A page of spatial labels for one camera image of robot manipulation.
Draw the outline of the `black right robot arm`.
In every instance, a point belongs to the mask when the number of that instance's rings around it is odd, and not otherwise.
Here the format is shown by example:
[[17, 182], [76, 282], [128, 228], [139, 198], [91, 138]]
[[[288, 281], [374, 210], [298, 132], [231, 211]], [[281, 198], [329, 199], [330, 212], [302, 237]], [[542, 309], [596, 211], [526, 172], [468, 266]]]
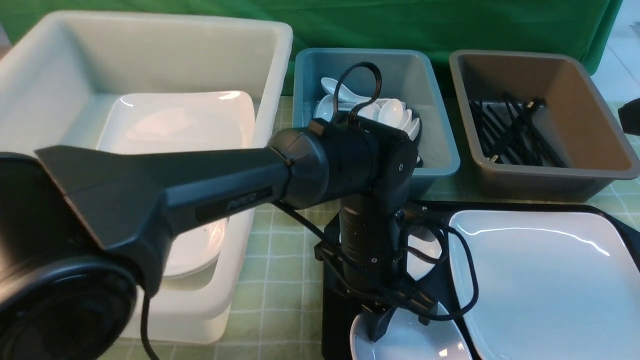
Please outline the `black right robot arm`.
[[640, 136], [640, 98], [622, 105], [617, 110], [622, 131], [627, 135]]

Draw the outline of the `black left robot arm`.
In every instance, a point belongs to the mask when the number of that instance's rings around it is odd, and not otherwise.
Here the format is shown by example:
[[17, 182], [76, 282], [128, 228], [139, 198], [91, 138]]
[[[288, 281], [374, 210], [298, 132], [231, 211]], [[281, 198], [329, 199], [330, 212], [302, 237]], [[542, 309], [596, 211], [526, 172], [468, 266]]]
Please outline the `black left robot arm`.
[[272, 203], [298, 210], [364, 200], [362, 235], [323, 239], [318, 256], [374, 312], [428, 312], [411, 300], [400, 265], [402, 207], [418, 158], [406, 132], [347, 112], [284, 129], [263, 148], [121, 154], [54, 145], [1, 153], [1, 358], [96, 360], [142, 301], [149, 358], [150, 300], [174, 240], [190, 230]]

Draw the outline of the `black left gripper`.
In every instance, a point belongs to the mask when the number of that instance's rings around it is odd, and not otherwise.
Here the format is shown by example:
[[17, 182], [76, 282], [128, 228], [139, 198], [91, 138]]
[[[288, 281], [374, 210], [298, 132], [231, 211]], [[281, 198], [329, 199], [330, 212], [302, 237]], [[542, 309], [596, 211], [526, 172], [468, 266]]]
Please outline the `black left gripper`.
[[436, 257], [409, 246], [416, 228], [438, 235], [438, 219], [413, 202], [386, 208], [371, 194], [352, 194], [338, 204], [341, 242], [323, 239], [315, 255], [334, 272], [345, 296], [369, 314], [369, 340], [375, 343], [386, 335], [398, 308], [428, 322], [438, 319], [436, 300], [407, 271], [409, 255], [438, 264]]

